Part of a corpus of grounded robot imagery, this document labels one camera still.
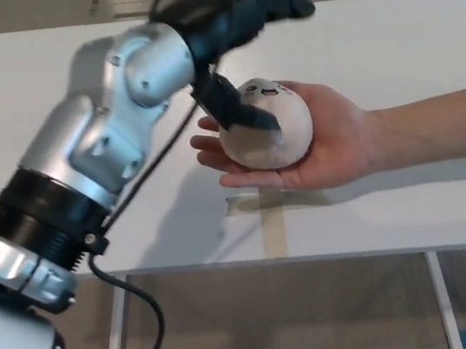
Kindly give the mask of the person's bare hand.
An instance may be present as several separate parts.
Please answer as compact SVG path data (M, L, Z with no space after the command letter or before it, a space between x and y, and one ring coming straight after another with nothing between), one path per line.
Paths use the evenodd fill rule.
M191 148L200 165L223 173L224 188L313 190L336 188L371 172L368 142L369 112L331 87L283 81L299 94L311 111L313 140L308 153L294 166L277 171L252 170L236 164L223 152L217 136L195 135Z

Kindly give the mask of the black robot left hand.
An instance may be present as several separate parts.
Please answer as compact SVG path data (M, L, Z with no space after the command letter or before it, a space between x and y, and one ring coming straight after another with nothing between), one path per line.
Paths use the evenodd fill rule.
M227 130L233 125L279 132L275 115L241 101L241 93L218 73L223 55L254 40L267 23L306 19L315 13L312 0L236 0L189 24L186 41L196 74L191 96Z

